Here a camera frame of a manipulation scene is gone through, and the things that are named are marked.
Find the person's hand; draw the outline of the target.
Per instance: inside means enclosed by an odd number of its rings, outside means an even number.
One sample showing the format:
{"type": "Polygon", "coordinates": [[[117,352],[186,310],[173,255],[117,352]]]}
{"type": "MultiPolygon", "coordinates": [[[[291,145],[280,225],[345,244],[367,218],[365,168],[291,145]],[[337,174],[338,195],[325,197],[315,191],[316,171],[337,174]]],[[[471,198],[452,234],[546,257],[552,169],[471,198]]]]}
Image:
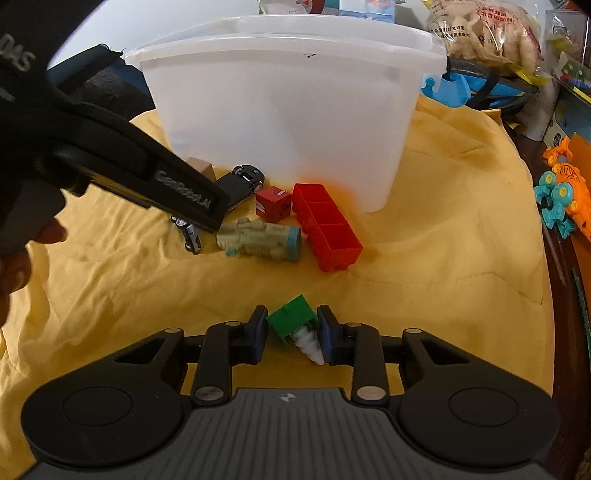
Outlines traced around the person's hand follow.
{"type": "MultiPolygon", "coordinates": [[[[39,244],[56,244],[67,238],[66,228],[53,218],[33,239],[39,244]]],[[[26,248],[1,257],[0,326],[4,326],[10,311],[11,295],[24,288],[31,278],[31,261],[26,248]]]]}

